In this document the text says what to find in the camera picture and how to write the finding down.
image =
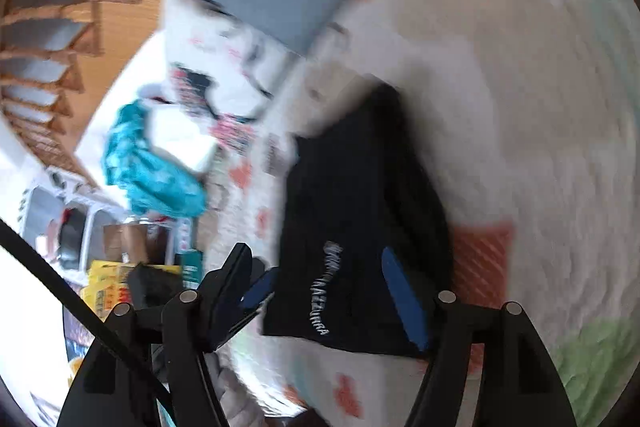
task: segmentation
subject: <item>black cloth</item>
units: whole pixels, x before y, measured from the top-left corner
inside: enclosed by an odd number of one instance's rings
[[[449,288],[452,256],[398,92],[381,84],[320,136],[297,143],[263,334],[420,357],[386,287],[381,254],[391,247],[435,291]]]

